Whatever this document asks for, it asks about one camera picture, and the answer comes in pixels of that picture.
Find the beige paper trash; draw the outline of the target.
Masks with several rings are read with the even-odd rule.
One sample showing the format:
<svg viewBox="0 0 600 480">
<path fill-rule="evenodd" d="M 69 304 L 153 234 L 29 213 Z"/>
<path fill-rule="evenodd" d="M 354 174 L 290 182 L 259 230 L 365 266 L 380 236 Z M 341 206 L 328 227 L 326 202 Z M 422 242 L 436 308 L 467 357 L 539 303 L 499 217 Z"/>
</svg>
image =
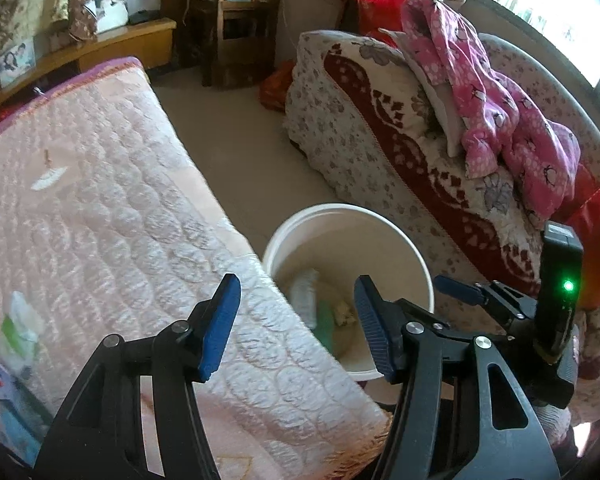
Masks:
<svg viewBox="0 0 600 480">
<path fill-rule="evenodd" d="M 347 327 L 356 323 L 354 310 L 343 300 L 332 305 L 332 316 L 338 327 Z"/>
</svg>

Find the blue white medicine box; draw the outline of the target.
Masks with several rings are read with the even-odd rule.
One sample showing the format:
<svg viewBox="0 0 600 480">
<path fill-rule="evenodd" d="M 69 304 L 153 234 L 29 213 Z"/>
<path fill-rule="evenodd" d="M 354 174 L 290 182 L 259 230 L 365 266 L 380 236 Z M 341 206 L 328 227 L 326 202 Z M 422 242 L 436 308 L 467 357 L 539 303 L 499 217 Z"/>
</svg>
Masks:
<svg viewBox="0 0 600 480">
<path fill-rule="evenodd" d="M 28 466 L 42 448 L 53 416 L 17 377 L 0 364 L 0 442 Z"/>
</svg>

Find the teal plastic bag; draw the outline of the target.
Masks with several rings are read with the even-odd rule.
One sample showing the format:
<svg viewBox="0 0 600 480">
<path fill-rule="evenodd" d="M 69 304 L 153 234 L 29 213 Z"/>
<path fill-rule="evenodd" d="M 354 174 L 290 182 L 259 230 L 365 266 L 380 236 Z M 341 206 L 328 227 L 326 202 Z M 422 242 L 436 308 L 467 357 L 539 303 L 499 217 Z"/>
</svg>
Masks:
<svg viewBox="0 0 600 480">
<path fill-rule="evenodd" d="M 332 356 L 334 355 L 335 326 L 332 308 L 326 300 L 320 300 L 317 303 L 316 326 L 313 333 L 316 339 Z"/>
</svg>

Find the white plastic trash bucket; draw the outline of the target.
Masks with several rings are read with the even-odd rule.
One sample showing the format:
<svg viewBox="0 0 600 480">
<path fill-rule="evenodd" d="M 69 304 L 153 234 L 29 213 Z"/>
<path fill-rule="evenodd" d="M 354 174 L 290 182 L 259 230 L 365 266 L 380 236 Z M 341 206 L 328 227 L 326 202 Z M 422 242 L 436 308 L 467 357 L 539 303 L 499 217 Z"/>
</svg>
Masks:
<svg viewBox="0 0 600 480">
<path fill-rule="evenodd" d="M 274 233 L 262 263 L 312 335 L 320 300 L 330 307 L 343 300 L 356 314 L 354 282 L 361 275 L 389 301 L 404 298 L 434 310 L 432 279 L 416 246 L 362 207 L 321 204 L 297 212 Z M 381 378 L 357 314 L 355 324 L 335 326 L 333 357 L 356 382 Z"/>
</svg>

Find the pink patterned clothing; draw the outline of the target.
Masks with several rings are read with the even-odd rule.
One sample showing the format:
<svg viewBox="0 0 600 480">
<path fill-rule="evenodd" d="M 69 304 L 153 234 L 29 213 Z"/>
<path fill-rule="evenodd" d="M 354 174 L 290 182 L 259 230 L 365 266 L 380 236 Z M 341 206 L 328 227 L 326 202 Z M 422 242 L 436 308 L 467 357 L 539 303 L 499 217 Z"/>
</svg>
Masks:
<svg viewBox="0 0 600 480">
<path fill-rule="evenodd" d="M 405 0 L 401 23 L 406 50 L 430 84 L 451 87 L 465 125 L 467 177 L 486 177 L 502 162 L 532 221 L 548 220 L 573 198 L 581 156 L 576 136 L 492 68 L 475 27 L 442 0 Z"/>
</svg>

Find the wooden chair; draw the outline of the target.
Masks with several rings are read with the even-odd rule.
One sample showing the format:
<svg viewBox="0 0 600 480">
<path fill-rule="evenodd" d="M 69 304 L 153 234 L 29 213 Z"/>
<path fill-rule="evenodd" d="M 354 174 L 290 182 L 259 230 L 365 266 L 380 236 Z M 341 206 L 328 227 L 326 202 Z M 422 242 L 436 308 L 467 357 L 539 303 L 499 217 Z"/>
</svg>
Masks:
<svg viewBox="0 0 600 480">
<path fill-rule="evenodd" d="M 258 84 L 274 70 L 280 0 L 186 0 L 205 87 Z"/>
</svg>

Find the wooden sideboard cabinet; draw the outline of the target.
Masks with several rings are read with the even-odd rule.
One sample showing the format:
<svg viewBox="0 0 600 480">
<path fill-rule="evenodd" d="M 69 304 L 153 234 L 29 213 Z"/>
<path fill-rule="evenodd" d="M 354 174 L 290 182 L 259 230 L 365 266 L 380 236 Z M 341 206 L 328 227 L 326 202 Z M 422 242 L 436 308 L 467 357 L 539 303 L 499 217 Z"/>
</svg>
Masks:
<svg viewBox="0 0 600 480">
<path fill-rule="evenodd" d="M 171 59 L 174 29 L 176 21 L 160 18 L 103 32 L 93 41 L 80 42 L 45 55 L 33 70 L 0 89 L 0 106 L 24 87 L 73 62 L 78 64 L 81 73 L 100 63 L 129 56 L 138 58 L 145 68 L 165 66 Z"/>
</svg>

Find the red cushion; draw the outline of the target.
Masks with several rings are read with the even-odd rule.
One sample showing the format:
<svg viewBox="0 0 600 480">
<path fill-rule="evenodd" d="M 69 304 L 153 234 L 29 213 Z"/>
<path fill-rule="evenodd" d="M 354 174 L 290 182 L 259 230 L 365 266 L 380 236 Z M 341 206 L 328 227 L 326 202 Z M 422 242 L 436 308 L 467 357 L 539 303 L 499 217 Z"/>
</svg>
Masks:
<svg viewBox="0 0 600 480">
<path fill-rule="evenodd" d="M 394 47 L 394 40 L 382 30 L 402 30 L 401 8 L 405 1 L 358 0 L 358 33 Z"/>
</svg>

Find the white kettle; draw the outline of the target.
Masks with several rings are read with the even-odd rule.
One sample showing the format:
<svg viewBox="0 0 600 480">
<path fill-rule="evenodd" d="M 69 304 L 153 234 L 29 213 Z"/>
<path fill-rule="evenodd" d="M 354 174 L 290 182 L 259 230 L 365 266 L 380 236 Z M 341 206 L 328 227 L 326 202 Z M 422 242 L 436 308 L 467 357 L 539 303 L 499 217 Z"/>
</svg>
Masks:
<svg viewBox="0 0 600 480">
<path fill-rule="evenodd" d="M 129 21 L 128 0 L 90 0 L 87 10 L 96 18 L 96 32 L 102 34 L 125 26 Z"/>
</svg>

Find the framed photo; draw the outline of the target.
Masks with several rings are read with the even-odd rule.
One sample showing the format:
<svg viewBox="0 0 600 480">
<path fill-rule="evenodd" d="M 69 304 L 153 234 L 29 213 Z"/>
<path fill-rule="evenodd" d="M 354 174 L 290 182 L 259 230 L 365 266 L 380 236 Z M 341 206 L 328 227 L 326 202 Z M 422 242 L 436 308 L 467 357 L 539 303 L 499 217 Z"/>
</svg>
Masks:
<svg viewBox="0 0 600 480">
<path fill-rule="evenodd" d="M 8 87 L 35 68 L 35 52 L 31 40 L 20 42 L 0 57 L 0 84 Z"/>
</svg>

